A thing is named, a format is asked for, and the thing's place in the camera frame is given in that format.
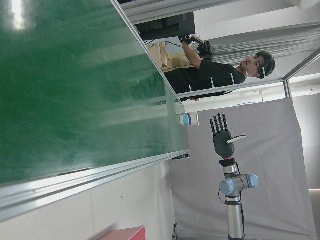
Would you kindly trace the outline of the grey right robot hand, white thumb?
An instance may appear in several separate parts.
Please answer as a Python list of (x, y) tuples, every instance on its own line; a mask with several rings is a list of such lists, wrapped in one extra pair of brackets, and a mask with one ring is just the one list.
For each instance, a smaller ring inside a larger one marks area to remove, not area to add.
[(210, 119), (210, 125), (213, 133), (215, 152), (223, 159), (231, 158), (235, 152), (234, 142), (247, 136), (242, 134), (232, 137), (224, 113), (222, 115), (218, 113), (217, 116), (213, 117), (213, 120)]

